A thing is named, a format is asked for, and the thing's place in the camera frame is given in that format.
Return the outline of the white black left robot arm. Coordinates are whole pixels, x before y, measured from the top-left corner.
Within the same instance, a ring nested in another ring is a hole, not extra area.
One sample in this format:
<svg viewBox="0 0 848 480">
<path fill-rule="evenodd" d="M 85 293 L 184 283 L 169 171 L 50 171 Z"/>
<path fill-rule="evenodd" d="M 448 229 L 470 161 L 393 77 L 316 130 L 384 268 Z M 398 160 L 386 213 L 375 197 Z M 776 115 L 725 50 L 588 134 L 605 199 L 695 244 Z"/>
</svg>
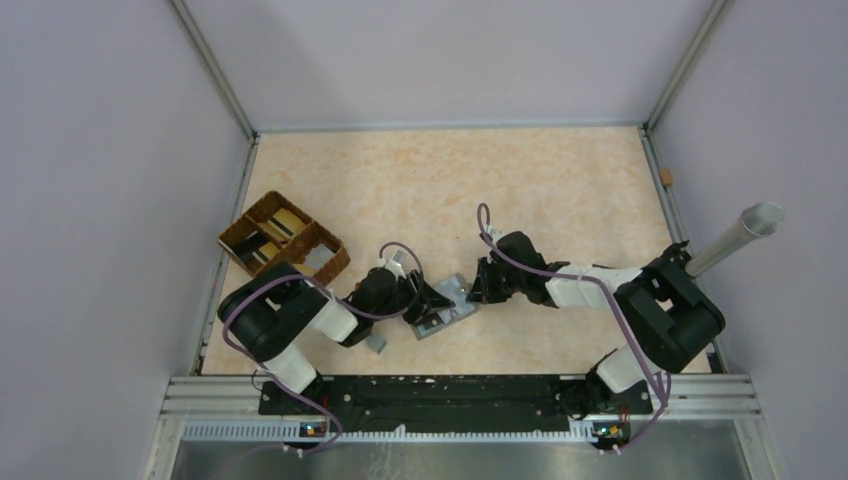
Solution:
<svg viewBox="0 0 848 480">
<path fill-rule="evenodd" d="M 284 385 L 283 401 L 303 414 L 314 410 L 321 397 L 317 370 L 295 345 L 305 329 L 351 347 L 366 340 L 379 319 L 400 316 L 417 325 L 455 306 L 420 271 L 406 272 L 394 261 L 370 269 L 340 300 L 281 263 L 225 297 L 217 317 L 226 337 L 276 377 Z"/>
</svg>

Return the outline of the grey card holder wallet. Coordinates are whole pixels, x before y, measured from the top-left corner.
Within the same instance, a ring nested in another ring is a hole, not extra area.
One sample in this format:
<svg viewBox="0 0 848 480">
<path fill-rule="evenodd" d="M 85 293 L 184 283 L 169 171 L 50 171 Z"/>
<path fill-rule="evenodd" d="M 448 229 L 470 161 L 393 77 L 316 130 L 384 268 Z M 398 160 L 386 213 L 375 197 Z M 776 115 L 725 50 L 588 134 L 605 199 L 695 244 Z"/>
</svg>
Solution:
<svg viewBox="0 0 848 480">
<path fill-rule="evenodd" d="M 480 306 L 467 299 L 470 288 L 460 273 L 435 284 L 432 289 L 439 295 L 435 307 L 411 326 L 416 339 L 423 341 L 477 313 Z"/>
</svg>

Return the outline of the brown woven divided basket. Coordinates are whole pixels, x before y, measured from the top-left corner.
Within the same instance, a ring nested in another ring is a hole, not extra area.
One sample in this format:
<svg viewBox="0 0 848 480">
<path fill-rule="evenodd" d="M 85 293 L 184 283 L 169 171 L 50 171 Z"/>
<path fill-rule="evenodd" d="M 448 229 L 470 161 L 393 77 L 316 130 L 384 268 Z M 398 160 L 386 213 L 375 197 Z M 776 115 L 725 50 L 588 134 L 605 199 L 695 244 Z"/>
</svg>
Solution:
<svg viewBox="0 0 848 480">
<path fill-rule="evenodd" d="M 253 278 L 285 263 L 328 284 L 350 264 L 342 240 L 275 190 L 249 206 L 217 242 Z"/>
</svg>

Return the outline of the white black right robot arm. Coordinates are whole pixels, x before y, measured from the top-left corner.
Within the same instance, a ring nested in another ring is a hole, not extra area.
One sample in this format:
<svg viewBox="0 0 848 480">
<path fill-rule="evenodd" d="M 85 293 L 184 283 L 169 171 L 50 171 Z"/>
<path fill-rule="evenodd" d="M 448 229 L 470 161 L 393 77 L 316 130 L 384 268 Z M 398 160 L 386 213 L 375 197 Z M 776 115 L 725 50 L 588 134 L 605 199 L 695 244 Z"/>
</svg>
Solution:
<svg viewBox="0 0 848 480">
<path fill-rule="evenodd" d="M 486 266 L 496 270 L 503 294 L 483 294 L 500 303 L 515 290 L 550 308 L 587 307 L 612 313 L 625 344 L 603 357 L 589 373 L 589 404 L 612 412 L 627 390 L 645 380 L 656 394 L 667 393 L 662 374 L 677 374 L 726 326 L 723 313 L 685 268 L 692 257 L 686 243 L 673 243 L 643 267 L 606 268 L 569 262 L 547 263 L 521 231 L 492 235 Z"/>
</svg>

